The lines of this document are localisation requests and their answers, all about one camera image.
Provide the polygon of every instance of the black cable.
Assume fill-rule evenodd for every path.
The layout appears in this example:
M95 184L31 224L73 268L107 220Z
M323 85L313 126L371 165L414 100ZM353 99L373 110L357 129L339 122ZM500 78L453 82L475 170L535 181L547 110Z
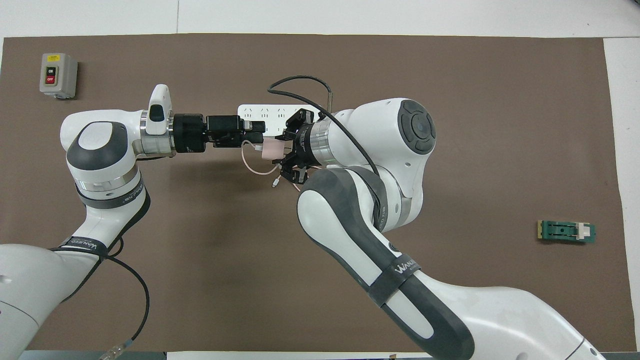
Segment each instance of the black cable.
M158 159L163 159L164 156L156 156L155 158L140 158L140 159L136 159L137 161L148 161L148 160L158 160Z
M129 265L127 265L126 263L124 263L123 261L114 258L111 255L103 255L100 254L96 251L92 251L92 250L88 250L88 249L79 249L79 248L75 248L75 247L56 247L53 249L50 249L51 251L70 251L70 252L82 252L84 254L91 254L91 255L96 255L98 257L100 257L101 259L108 259L113 261L114 263L124 267L125 269L127 269L130 273L133 274L133 276L136 277L136 279L140 282L140 284L142 285L142 288L145 290L145 316L143 316L142 318L142 322L140 323L140 326L138 327L138 330L136 331L135 334L133 334L133 336L131 336L131 341L135 340L138 335L140 334L140 332L142 331L142 328L145 326L145 323L147 322L147 317L149 316L149 288L147 287L147 284L145 283L145 281L142 279L142 276L140 276L135 270L133 270L133 268Z
M117 242L120 243L120 248L118 249L118 251L116 251L114 254L111 254L111 256L113 256L114 258L118 255L120 255L120 253L122 252L122 249L124 249L124 239L119 238L117 240Z
M344 127L344 125L342 125L342 123L340 121L338 121L338 119L336 119L333 115L331 115L331 113L329 111L324 109L322 106L316 104L315 102L307 99L306 97L300 96L298 94L294 94L292 92L286 92L286 91L274 90L273 89L274 87L276 87L276 86L278 86L278 85L280 85L282 83L286 83L287 81L290 81L290 80L293 80L293 79L310 79L310 80L317 81L318 83L324 85L324 87L327 89L327 91L331 92L331 88L329 87L329 85L327 85L327 83L325 83L324 81L320 80L319 78L316 78L315 76L310 76L310 75L289 76L288 78L284 78L284 79L278 80L275 83L271 84L271 86L269 86L267 91L269 93L271 93L271 94L292 97L294 99L303 101L303 102L315 107L316 109L318 109L320 111L320 113L322 113L324 116L326 116L329 119L331 119L331 121L333 121L340 128L340 130L342 130L342 132L349 138L349 140L351 140L351 142L356 147L356 149L358 149L358 151L360 151L362 156L364 156L364 158L367 160L367 162L369 163L369 166L371 166L371 170L374 172L374 174L376 174L377 176L380 176L380 173L378 172L378 168L373 163L373 160L369 157L369 155L367 154L365 149L360 145L360 143L358 143L358 141L353 137L353 135L349 132L349 130L347 130L347 128Z

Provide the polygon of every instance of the gray switch box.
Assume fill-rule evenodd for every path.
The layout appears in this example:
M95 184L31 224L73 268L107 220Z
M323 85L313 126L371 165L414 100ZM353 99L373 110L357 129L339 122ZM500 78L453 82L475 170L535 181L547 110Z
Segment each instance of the gray switch box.
M40 92L56 99L76 96L78 62L62 53L42 55L40 66Z

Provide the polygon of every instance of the power socket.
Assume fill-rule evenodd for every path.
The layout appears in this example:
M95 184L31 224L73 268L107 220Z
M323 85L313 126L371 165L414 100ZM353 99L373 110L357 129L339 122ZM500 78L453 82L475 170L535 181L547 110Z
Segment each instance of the power socket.
M264 121L264 136L282 135L287 120L300 109L313 111L314 121L319 118L318 109L311 105L244 104L238 106L238 116L243 120Z

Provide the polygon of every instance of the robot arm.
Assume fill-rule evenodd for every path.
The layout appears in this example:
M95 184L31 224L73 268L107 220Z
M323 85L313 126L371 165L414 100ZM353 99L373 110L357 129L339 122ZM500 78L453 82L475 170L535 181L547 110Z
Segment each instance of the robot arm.
M382 235L412 221L422 205L422 173L435 131L420 104L391 99L337 118L361 141L380 177L344 135L332 132L328 119L316 122L307 131L310 151L318 163L333 166L305 183L300 224L416 344L445 360L604 359L534 295L436 281Z
M264 122L237 116L173 114L166 85L156 86L147 110L69 115L60 141L86 219L56 252L0 245L0 359L17 359L51 311L100 265L95 254L61 249L106 255L145 215L150 198L137 159L204 152L207 142L216 147L239 147L245 139L261 143L263 132Z

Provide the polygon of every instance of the white cable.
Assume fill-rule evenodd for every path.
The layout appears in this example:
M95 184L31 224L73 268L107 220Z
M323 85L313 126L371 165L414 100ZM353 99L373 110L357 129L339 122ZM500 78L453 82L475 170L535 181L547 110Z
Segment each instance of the white cable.
M251 146L253 146L254 149L255 149L255 145L252 144L249 140L245 140L245 141L242 142L242 144L240 144L240 154L242 154L242 162L244 163L246 168L249 169L250 172L253 172L254 174L258 174L258 175L269 175L270 173L274 172L278 168L278 165L276 165L269 172L259 172L259 171L255 171L254 169L252 169L249 166L249 164L247 164L246 159L244 158L244 145L246 143L251 145Z
M279 175L278 177L276 177L276 179L273 181L273 184L271 185L272 188L276 187L278 185L278 183L280 182L280 178L282 177L282 175ZM293 185L294 188L296 188L296 190L298 192L300 192L300 188L298 188L298 185L294 184L294 183L290 183Z

